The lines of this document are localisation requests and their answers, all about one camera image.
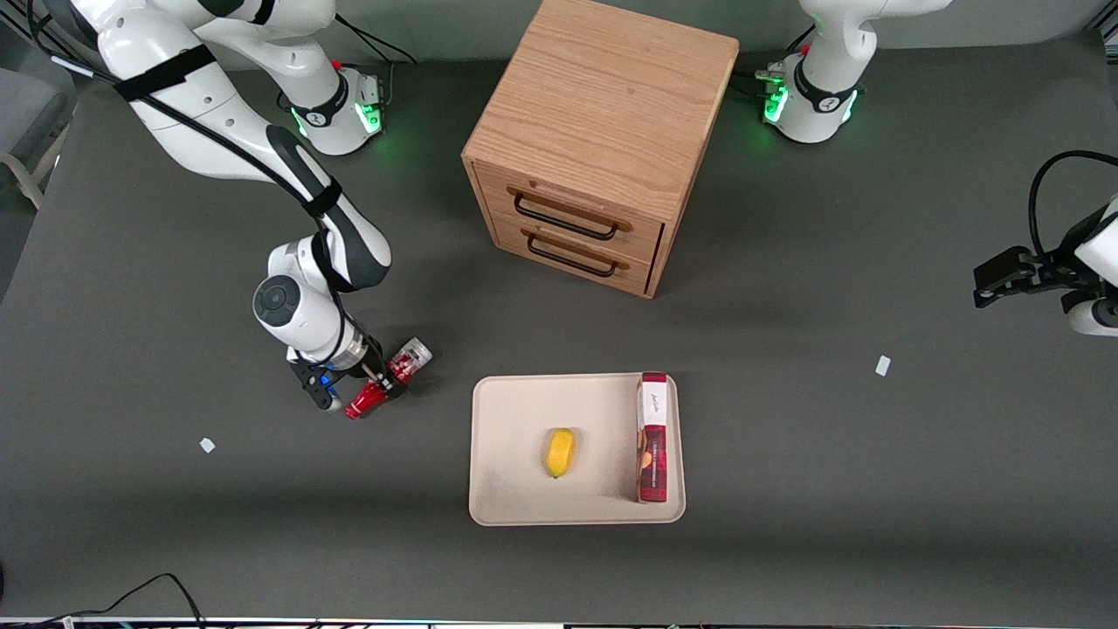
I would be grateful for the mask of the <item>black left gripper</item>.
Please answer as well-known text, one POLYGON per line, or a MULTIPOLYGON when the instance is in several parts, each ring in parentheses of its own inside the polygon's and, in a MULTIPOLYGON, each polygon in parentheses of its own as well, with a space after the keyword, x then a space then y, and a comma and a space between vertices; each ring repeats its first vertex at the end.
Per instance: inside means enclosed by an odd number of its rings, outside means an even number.
POLYGON ((1012 246, 979 264, 973 279, 973 301, 978 309, 1012 295, 1067 288, 1065 279, 1025 246, 1012 246))

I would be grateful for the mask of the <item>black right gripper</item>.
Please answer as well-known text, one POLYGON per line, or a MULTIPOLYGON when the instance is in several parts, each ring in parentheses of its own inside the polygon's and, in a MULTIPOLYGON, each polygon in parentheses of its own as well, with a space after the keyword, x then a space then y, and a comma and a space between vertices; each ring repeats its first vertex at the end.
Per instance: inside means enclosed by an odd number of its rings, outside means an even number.
POLYGON ((408 390, 408 385, 404 381, 389 381, 383 347, 376 339, 361 339, 361 345, 356 354, 358 355, 356 362, 345 370, 348 377, 369 379, 371 383, 381 385, 386 399, 399 398, 408 390))

